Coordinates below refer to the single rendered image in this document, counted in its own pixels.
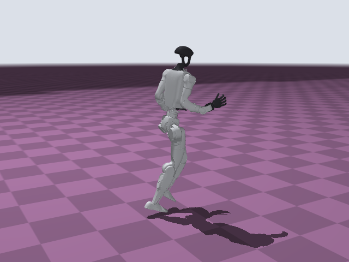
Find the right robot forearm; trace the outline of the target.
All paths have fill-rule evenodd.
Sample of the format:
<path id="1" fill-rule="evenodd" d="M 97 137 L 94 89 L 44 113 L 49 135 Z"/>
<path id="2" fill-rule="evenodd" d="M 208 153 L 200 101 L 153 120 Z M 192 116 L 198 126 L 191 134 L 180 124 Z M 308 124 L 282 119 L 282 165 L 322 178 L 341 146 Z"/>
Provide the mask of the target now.
<path id="1" fill-rule="evenodd" d="M 196 112 L 196 113 L 200 113 L 202 115 L 204 115 L 205 113 L 209 112 L 212 110 L 212 106 L 208 105 L 208 106 L 200 106 L 200 105 L 196 105 L 195 103 L 192 103 L 188 100 L 185 100 L 183 102 L 183 106 L 188 109 L 190 112 Z"/>

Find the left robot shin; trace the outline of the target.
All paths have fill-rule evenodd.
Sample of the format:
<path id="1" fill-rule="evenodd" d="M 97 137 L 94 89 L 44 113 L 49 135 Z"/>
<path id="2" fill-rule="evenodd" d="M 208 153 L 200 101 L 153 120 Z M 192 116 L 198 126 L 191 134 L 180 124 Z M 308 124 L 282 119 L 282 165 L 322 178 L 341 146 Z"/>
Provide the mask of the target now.
<path id="1" fill-rule="evenodd" d="M 185 166 L 186 162 L 185 163 L 180 163 L 179 167 L 177 168 L 177 172 L 175 174 L 175 177 L 173 179 L 173 181 L 171 182 L 170 186 L 169 186 L 169 190 L 170 188 L 172 187 L 172 185 L 174 184 L 175 180 L 178 178 L 178 176 L 181 174 L 184 166 Z M 169 192 L 169 190 L 167 189 L 167 192 Z"/>

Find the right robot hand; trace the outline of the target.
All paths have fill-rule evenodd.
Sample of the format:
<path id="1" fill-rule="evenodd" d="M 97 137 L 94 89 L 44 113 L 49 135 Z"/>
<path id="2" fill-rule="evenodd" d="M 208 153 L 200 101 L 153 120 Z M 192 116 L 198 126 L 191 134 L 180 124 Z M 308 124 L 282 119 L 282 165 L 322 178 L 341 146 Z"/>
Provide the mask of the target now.
<path id="1" fill-rule="evenodd" d="M 227 103 L 225 103 L 225 102 L 226 102 L 226 100 L 225 100 L 226 97 L 224 97 L 224 94 L 223 94 L 220 98 L 218 98 L 218 96 L 219 96 L 219 93 L 217 94 L 215 100 L 213 100 L 212 103 L 208 103 L 208 104 L 206 104 L 205 106 L 211 105 L 211 106 L 212 106 L 212 110 L 214 110 L 214 108 L 220 108 L 220 107 L 226 105 L 226 104 L 227 104 Z M 223 98 L 223 97 L 224 97 L 224 98 Z M 223 98 L 223 99 L 221 99 L 221 98 Z M 223 101 L 223 100 L 224 100 L 224 101 Z M 223 102 L 222 102 L 222 101 L 223 101 Z M 223 104 L 223 103 L 225 103 L 225 104 Z"/>

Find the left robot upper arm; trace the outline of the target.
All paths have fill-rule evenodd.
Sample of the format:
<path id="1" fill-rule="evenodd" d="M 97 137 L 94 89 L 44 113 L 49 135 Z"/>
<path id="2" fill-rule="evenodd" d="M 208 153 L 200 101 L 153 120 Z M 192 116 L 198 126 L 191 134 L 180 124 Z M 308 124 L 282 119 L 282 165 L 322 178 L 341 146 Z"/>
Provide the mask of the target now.
<path id="1" fill-rule="evenodd" d="M 167 75 L 168 71 L 169 71 L 169 69 L 166 69 L 163 72 L 162 79 L 161 79 L 161 81 L 159 83 L 159 86 L 158 86 L 158 89 L 157 89 L 157 91 L 155 93 L 155 99 L 164 100 L 165 82 L 166 82 L 166 75 Z"/>

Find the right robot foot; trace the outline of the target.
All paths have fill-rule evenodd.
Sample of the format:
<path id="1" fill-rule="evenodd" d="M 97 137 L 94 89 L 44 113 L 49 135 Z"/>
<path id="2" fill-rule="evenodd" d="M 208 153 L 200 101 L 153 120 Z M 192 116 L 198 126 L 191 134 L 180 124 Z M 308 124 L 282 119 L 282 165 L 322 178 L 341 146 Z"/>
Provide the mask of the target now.
<path id="1" fill-rule="evenodd" d="M 145 208 L 149 209 L 149 210 L 160 211 L 160 212 L 168 212 L 168 210 L 163 208 L 159 203 L 158 203 L 158 205 L 155 205 L 155 203 L 153 204 L 153 202 L 151 202 L 151 201 L 148 201 L 145 204 Z"/>

